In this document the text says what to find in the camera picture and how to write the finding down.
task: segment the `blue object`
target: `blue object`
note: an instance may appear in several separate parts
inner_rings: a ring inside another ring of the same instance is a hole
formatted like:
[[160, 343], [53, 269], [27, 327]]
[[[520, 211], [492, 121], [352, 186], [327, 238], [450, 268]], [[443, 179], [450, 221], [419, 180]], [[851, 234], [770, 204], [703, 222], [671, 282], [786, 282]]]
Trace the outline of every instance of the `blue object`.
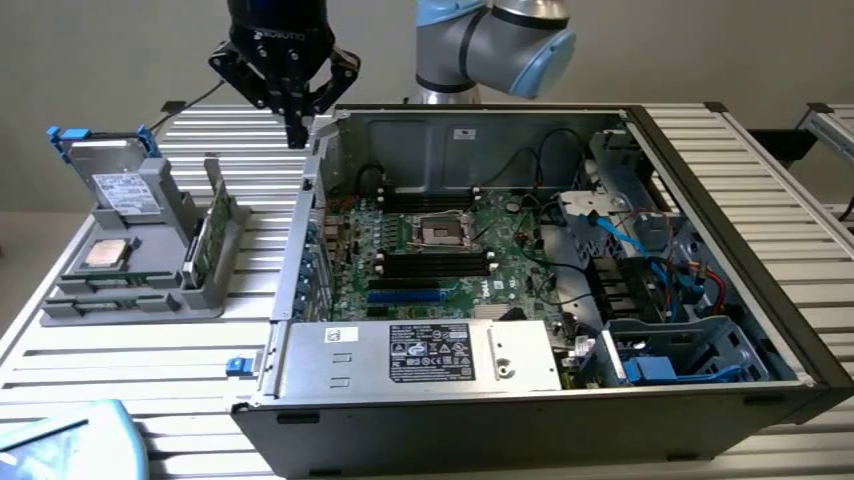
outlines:
[[418, 0], [415, 25], [427, 27], [467, 15], [486, 6], [486, 0]]
[[251, 358], [235, 357], [228, 360], [226, 364], [226, 376], [227, 377], [251, 377], [254, 376]]
[[68, 156], [68, 152], [65, 152], [65, 148], [63, 147], [63, 139], [60, 137], [60, 128], [51, 127], [48, 128], [47, 133], [48, 133], [48, 137], [51, 138], [51, 145], [53, 145], [53, 148], [59, 152], [59, 158], [63, 159], [63, 162], [65, 162], [65, 164], [71, 164], [71, 157]]
[[633, 385], [674, 385], [702, 383], [731, 383], [738, 381], [742, 367], [738, 365], [705, 375], [677, 375], [667, 357], [634, 357], [623, 362], [626, 378]]
[[136, 135], [139, 136], [139, 140], [143, 142], [145, 146], [145, 153], [151, 158], [160, 158], [160, 148], [157, 147], [157, 141], [155, 140], [155, 136], [151, 133], [151, 130], [145, 128], [145, 125], [140, 125], [136, 129]]
[[1, 435], [0, 478], [148, 479], [145, 445], [121, 402], [95, 402]]
[[440, 290], [368, 293], [368, 303], [439, 303], [444, 298], [446, 294]]
[[558, 33], [540, 48], [510, 87], [510, 94], [536, 98], [554, 87], [575, 53], [575, 32]]
[[63, 132], [61, 140], [64, 142], [79, 142], [85, 140], [92, 135], [92, 130], [88, 128], [69, 128]]
[[623, 368], [634, 385], [677, 383], [677, 372], [667, 357], [634, 357], [623, 362]]

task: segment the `warning label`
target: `warning label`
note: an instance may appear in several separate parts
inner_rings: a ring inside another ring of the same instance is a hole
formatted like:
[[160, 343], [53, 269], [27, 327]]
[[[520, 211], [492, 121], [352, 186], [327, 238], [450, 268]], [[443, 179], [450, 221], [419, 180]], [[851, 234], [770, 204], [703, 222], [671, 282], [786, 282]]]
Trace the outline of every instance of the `warning label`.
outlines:
[[388, 376], [395, 383], [475, 379], [468, 325], [391, 325]]

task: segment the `gray wall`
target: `gray wall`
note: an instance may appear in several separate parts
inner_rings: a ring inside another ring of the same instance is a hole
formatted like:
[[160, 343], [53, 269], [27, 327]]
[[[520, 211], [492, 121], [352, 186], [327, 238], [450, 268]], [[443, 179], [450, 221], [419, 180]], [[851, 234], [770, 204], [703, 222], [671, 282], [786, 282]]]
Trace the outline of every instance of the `gray wall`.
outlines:
[[[4, 0], [0, 13], [0, 209], [81, 210], [89, 197], [52, 154], [52, 124], [129, 129], [216, 78], [224, 0]], [[347, 102], [406, 96], [414, 1], [328, 0], [339, 43], [362, 55]], [[851, 0], [575, 0], [570, 71], [546, 101], [722, 100], [743, 123], [790, 126], [807, 101], [854, 102]], [[486, 100], [507, 100], [494, 92]], [[214, 99], [236, 102], [232, 91]], [[850, 195], [854, 169], [798, 167], [822, 196]]]

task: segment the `cable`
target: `cable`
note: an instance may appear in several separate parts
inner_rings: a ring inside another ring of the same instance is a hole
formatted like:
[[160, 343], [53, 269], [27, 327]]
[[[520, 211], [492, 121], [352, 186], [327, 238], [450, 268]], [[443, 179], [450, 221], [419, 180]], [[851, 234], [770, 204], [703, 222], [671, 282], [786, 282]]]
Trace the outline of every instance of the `cable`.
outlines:
[[552, 307], [559, 307], [562, 305], [566, 305], [568, 303], [575, 303], [579, 300], [587, 298], [587, 297], [592, 297], [592, 292], [586, 293], [583, 295], [579, 295], [578, 297], [572, 298], [571, 300], [567, 300], [566, 302], [550, 302], [548, 300], [546, 300], [543, 298], [543, 290], [546, 288], [546, 284], [550, 282], [550, 280], [554, 278], [555, 274], [552, 273], [551, 275], [548, 275], [548, 278], [543, 281], [543, 283], [539, 284], [539, 287], [536, 288], [536, 299], [543, 302], [546, 305], [551, 305]]
[[568, 133], [575, 139], [575, 142], [578, 143], [578, 162], [576, 162], [578, 167], [575, 170], [575, 179], [572, 180], [574, 182], [578, 180], [579, 169], [584, 168], [584, 142], [582, 141], [580, 135], [571, 128], [567, 128], [567, 127], [555, 128], [554, 130], [548, 131], [548, 133], [546, 133], [546, 136], [539, 142], [539, 147], [535, 153], [536, 173], [534, 177], [534, 184], [536, 187], [542, 187], [546, 181], [544, 173], [543, 173], [543, 150], [546, 149], [546, 142], [548, 141], [551, 136], [558, 133]]
[[667, 294], [665, 304], [670, 307], [670, 321], [675, 322], [679, 315], [679, 296], [677, 295], [675, 282], [673, 281], [675, 269], [670, 259], [662, 257], [647, 257], [647, 259], [653, 264], [653, 272], [665, 283], [665, 292]]
[[845, 212], [842, 212], [842, 215], [839, 215], [841, 222], [845, 222], [849, 219], [849, 215], [851, 215], [853, 211], [854, 211], [854, 197], [851, 197], [851, 201], [849, 202], [849, 207], [845, 209]]
[[[691, 270], [699, 272], [699, 264], [689, 263], [689, 267], [691, 268]], [[709, 268], [706, 268], [706, 275], [709, 275], [711, 281], [718, 285], [718, 298], [715, 299], [715, 303], [713, 304], [714, 307], [711, 309], [711, 312], [714, 314], [718, 314], [721, 313], [721, 308], [723, 307], [723, 302], [726, 300], [726, 283], [721, 276], [715, 272], [709, 270]]]
[[379, 163], [368, 163], [366, 165], [362, 165], [359, 171], [356, 172], [356, 180], [352, 185], [352, 193], [355, 193], [356, 195], [362, 192], [362, 177], [364, 177], [364, 174], [368, 170], [376, 170], [383, 179], [386, 178], [386, 168]]
[[163, 118], [160, 118], [160, 120], [157, 120], [157, 122], [151, 126], [151, 131], [152, 133], [157, 133], [157, 130], [160, 129], [160, 127], [163, 126], [163, 124], [172, 118], [175, 117], [178, 114], [184, 113], [190, 108], [195, 107], [196, 104], [204, 100], [208, 99], [208, 97], [211, 95], [214, 95], [214, 93], [216, 93], [216, 91], [223, 88], [223, 85], [226, 85], [226, 80], [220, 80], [219, 82], [216, 82], [216, 85], [214, 86], [214, 88], [211, 88], [211, 90], [208, 90], [207, 92], [204, 92], [202, 94], [202, 96], [199, 98], [196, 98], [194, 101], [191, 101], [187, 105], [184, 105], [184, 108], [182, 108], [178, 112], [172, 112], [167, 115], [163, 116]]
[[492, 228], [492, 226], [498, 223], [498, 221], [499, 221], [499, 220], [500, 220], [500, 217], [499, 217], [499, 218], [496, 218], [495, 220], [492, 220], [492, 221], [487, 224], [487, 226], [486, 226], [486, 227], [483, 227], [483, 230], [480, 230], [480, 232], [479, 232], [474, 237], [471, 237], [471, 241], [472, 241], [472, 242], [476, 242], [476, 241], [478, 241], [478, 239], [483, 236], [483, 234], [484, 234], [486, 232], [488, 232], [488, 231], [490, 231], [490, 228]]
[[510, 160], [507, 160], [507, 163], [504, 164], [504, 166], [502, 167], [502, 169], [498, 171], [498, 173], [495, 175], [492, 175], [492, 177], [482, 183], [482, 187], [488, 187], [490, 185], [492, 185], [492, 183], [495, 183], [498, 181], [499, 178], [502, 178], [502, 176], [504, 175], [504, 173], [507, 173], [507, 170], [510, 170], [510, 167], [512, 166], [512, 164], [516, 162], [516, 160], [519, 159], [522, 153], [528, 153], [531, 155], [531, 158], [534, 158], [535, 160], [538, 160], [536, 157], [536, 152], [534, 151], [534, 149], [531, 147], [522, 147], [519, 150], [516, 150], [516, 152], [512, 154], [512, 157], [510, 157]]

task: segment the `slotted aluminum surface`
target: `slotted aluminum surface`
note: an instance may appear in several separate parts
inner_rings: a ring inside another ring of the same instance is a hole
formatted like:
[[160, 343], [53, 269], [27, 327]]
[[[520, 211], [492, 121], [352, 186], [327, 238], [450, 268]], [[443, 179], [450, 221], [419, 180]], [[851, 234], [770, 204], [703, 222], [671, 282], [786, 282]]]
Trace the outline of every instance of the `slotted aluminum surface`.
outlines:
[[[850, 255], [718, 116], [702, 105], [657, 106], [650, 113], [822, 338], [854, 371]], [[304, 156], [287, 152], [282, 127], [270, 114], [247, 107], [192, 109], [179, 116], [161, 148], [180, 187], [199, 203], [210, 199], [203, 156], [219, 152], [228, 188], [255, 212], [242, 241], [224, 319], [183, 325], [45, 329], [25, 308], [0, 341], [0, 432], [89, 400], [119, 398], [145, 437], [156, 478], [271, 480], [276, 477], [231, 421], [230, 402], [223, 398], [248, 394], [255, 379], [227, 380], [224, 363], [234, 356], [250, 355], [267, 340], [266, 318], [272, 311]], [[28, 308], [33, 309], [47, 285]], [[556, 438], [562, 437], [570, 438], [556, 432]], [[583, 441], [583, 432], [571, 437]], [[851, 475], [854, 401], [803, 426], [765, 430], [711, 462], [459, 478], [835, 480]]]

